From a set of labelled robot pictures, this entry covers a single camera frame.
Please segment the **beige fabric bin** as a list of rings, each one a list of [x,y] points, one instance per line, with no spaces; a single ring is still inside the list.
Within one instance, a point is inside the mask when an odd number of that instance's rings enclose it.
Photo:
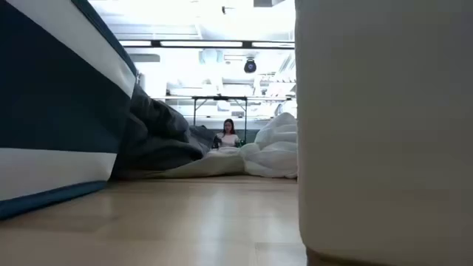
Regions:
[[[473,0],[295,0],[307,266],[473,266]]]

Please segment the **white garment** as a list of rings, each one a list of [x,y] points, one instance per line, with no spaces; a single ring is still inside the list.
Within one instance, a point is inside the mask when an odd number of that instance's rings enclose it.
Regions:
[[[267,178],[297,178],[297,131],[297,120],[290,113],[271,119],[252,143],[240,149],[245,172]]]

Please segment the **black overhead frame bar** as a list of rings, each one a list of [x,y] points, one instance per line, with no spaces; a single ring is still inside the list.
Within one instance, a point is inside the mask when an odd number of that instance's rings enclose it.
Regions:
[[[148,47],[170,49],[239,49],[239,50],[294,50],[293,41],[212,41],[212,40],[122,40],[123,47]]]

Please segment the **dark grey garment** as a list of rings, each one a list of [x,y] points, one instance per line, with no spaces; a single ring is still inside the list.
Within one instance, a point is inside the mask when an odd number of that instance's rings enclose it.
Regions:
[[[216,134],[192,126],[175,109],[135,85],[113,179],[134,171],[167,171],[204,158]]]

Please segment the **beige garment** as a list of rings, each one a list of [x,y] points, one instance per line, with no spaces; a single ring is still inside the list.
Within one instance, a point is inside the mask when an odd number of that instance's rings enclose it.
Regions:
[[[213,149],[202,159],[166,171],[122,170],[114,174],[118,180],[191,179],[245,174],[245,161],[240,148]]]

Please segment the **person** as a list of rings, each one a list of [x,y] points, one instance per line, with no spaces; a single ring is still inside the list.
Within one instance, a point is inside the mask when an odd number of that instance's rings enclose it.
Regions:
[[[223,130],[214,137],[214,149],[222,147],[237,147],[240,144],[239,137],[234,128],[234,122],[228,118],[223,123]]]

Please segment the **black frame background table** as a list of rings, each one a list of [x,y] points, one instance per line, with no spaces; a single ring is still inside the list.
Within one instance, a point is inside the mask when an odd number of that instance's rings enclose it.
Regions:
[[[197,110],[207,102],[207,100],[214,100],[214,101],[234,101],[238,106],[241,107],[245,114],[245,123],[244,123],[244,143],[247,143],[247,130],[248,130],[248,97],[246,96],[191,96],[191,99],[194,102],[193,105],[193,125],[196,125],[197,122]]]

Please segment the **navy white striped fabric bin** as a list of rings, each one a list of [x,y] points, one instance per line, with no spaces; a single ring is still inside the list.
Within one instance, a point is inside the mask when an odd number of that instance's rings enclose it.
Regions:
[[[136,82],[88,0],[0,0],[0,220],[105,187]]]

